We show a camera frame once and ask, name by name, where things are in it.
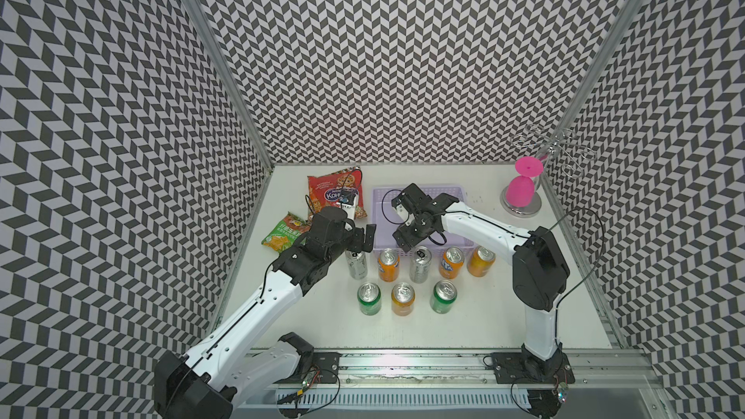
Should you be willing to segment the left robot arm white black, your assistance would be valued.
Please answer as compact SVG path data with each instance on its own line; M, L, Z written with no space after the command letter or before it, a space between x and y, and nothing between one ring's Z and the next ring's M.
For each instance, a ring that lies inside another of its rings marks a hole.
M283 250L261 285L203 341L182 355L165 352L154 369L154 406L163 418L227 418L269 385L312 371L314 348L295 333L252 356L275 321L328 274L346 251L370 252L376 225L356 227L342 209L326 207L308 232Z

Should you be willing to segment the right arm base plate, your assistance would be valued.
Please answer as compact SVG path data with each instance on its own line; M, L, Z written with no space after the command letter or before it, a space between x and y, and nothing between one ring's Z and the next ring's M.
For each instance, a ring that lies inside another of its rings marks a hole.
M498 384L557 386L576 383L570 360L562 350L548 360L541 360L528 351L492 352L489 357Z

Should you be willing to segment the green soda can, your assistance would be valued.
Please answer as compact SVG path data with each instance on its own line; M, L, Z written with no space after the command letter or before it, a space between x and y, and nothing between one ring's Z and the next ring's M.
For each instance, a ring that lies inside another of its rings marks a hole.
M360 312L367 316L376 315L381 309L381 291L374 282L365 282L357 291Z

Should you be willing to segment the orange Fanta can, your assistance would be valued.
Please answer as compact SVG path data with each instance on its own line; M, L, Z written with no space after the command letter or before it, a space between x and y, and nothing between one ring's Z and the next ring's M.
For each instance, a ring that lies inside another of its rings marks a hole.
M444 279L456 279L465 263L465 254L458 246L446 248L440 259L440 275Z

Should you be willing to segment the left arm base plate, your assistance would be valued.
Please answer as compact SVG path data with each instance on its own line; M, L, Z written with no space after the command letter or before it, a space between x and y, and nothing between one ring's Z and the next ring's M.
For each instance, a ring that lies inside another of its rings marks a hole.
M291 376L279 381L279 384L300 384L310 372L318 372L315 383L336 384L340 361L341 353L336 351L316 351L312 355L303 355Z

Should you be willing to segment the aluminium front rail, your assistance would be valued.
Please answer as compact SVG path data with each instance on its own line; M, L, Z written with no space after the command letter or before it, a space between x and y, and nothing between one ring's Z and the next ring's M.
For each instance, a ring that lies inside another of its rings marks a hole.
M316 349L314 359L338 374L348 388L393 384L459 388L526 386L572 389L660 389L650 361L635 349L566 348L558 374L531 382L511 349Z

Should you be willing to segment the white Monster can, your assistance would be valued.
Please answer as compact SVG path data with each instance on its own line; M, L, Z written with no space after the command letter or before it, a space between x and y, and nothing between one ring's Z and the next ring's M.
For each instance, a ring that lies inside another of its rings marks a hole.
M426 246L419 246L411 250L411 266L409 277L414 283L424 283L429 276L432 263L432 252Z
M365 252L345 252L349 275L355 280L366 279L368 275L367 254Z

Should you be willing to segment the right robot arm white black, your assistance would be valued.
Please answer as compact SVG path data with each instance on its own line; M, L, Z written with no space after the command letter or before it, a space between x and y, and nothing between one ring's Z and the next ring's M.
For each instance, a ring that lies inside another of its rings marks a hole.
M547 382L566 362L558 339L557 298L567 290L570 268L551 230L528 230L480 213L458 198L433 198L410 184L391 200L402 222L393 238L405 251L434 234L464 237L510 263L512 289L524 305L526 335L521 345L521 376Z

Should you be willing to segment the lavender plastic basket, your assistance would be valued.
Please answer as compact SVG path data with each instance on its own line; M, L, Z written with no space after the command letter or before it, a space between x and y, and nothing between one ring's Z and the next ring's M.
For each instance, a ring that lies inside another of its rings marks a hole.
M420 184L422 191L436 198L441 193L447 193L456 197L459 201L465 201L463 188L455 184ZM405 186L380 186L372 190L372 205L369 209L370 220L376 225L376 236L374 237L374 251L379 252L386 248L398 248L393 233L398 227L398 223L403 219L397 215L395 209L391 206L391 200L397 196ZM421 246L426 246L432 251L444 252L450 246L458 246L465 252L471 252L476 248L476 244L464 237L445 232L442 236L435 235L436 242L425 239Z

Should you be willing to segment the red candy bag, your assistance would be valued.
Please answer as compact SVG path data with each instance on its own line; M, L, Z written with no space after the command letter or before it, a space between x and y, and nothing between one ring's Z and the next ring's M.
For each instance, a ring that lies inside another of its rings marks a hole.
M323 176L308 176L310 215L325 207L342 207L343 196L355 193L354 218L367 217L364 209L363 172L360 167L349 167Z

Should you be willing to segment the green snack bag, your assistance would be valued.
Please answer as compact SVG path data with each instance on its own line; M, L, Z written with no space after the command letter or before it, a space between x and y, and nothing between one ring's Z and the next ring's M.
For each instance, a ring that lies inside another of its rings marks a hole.
M262 241L263 246L275 250L277 253L290 248L304 233L310 230L310 223L295 215L287 213L275 228Z

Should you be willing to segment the chrome glass holder stand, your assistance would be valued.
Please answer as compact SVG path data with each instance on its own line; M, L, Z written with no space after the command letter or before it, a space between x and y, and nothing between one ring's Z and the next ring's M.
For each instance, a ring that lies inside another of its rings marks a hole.
M560 128L549 134L535 126L525 126L513 139L511 144L527 156L537 157L544 167L543 173L535 179L535 196L527 207L512 207L506 201L506 186L501 193L502 207L511 215L518 218L529 218L537 215L542 208L539 190L547 186L550 173L558 173L569 178L579 178L586 167L599 153L589 147L588 143L581 143L572 128Z

